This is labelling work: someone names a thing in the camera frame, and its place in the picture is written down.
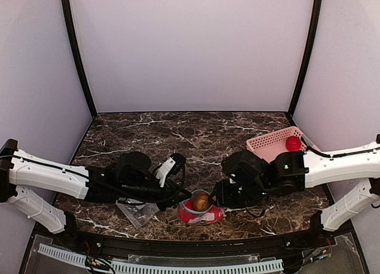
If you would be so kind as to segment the brown toy kiwi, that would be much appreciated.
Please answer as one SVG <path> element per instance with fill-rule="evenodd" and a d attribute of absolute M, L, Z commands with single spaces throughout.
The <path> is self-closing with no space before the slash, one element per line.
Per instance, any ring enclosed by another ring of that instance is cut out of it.
<path fill-rule="evenodd" d="M 206 192 L 199 191 L 194 193 L 192 196 L 194 210 L 197 212 L 205 212 L 210 207 L 208 197 L 209 194 Z"/>

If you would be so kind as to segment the red toy fruit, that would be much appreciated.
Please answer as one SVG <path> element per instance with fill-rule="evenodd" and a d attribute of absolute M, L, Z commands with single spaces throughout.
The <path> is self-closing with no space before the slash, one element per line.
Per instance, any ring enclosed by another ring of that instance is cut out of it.
<path fill-rule="evenodd" d="M 204 214 L 204 221 L 206 224 L 214 224 L 224 218 L 224 209 L 213 206 L 207 213 Z"/>

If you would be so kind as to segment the large clear zip bag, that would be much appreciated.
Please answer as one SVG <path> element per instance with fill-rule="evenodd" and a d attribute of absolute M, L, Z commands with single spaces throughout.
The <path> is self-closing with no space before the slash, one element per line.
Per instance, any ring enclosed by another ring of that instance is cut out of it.
<path fill-rule="evenodd" d="M 178 205 L 176 214 L 186 225 L 208 225 L 224 218 L 224 208 L 213 205 L 210 194 L 205 190 L 195 190 L 189 199 Z"/>

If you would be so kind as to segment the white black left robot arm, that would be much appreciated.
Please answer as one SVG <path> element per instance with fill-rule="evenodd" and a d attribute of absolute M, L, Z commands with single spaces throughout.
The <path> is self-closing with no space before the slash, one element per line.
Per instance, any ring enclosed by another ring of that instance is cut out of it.
<path fill-rule="evenodd" d="M 169 178 L 184 174 L 185 163 L 183 155 L 174 153 L 150 171 L 149 156 L 132 151 L 106 168 L 65 165 L 32 156 L 8 139 L 1 146 L 1 202 L 14 204 L 52 234 L 75 237 L 75 216 L 47 203 L 32 186 L 91 203 L 153 203 L 164 210 L 191 195 L 183 180 L 176 184 Z"/>

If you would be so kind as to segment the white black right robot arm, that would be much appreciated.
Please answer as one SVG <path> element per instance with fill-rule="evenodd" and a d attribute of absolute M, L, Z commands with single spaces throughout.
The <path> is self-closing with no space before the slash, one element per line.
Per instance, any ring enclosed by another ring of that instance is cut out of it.
<path fill-rule="evenodd" d="M 359 179 L 358 184 L 332 206 L 313 215 L 311 222 L 333 232 L 379 201 L 379 141 L 340 151 L 321 152 L 311 146 L 286 151 L 271 161 L 244 149 L 221 164 L 227 179 L 219 181 L 211 193 L 221 207 L 243 209 L 268 196 L 286 196 L 308 188 Z"/>

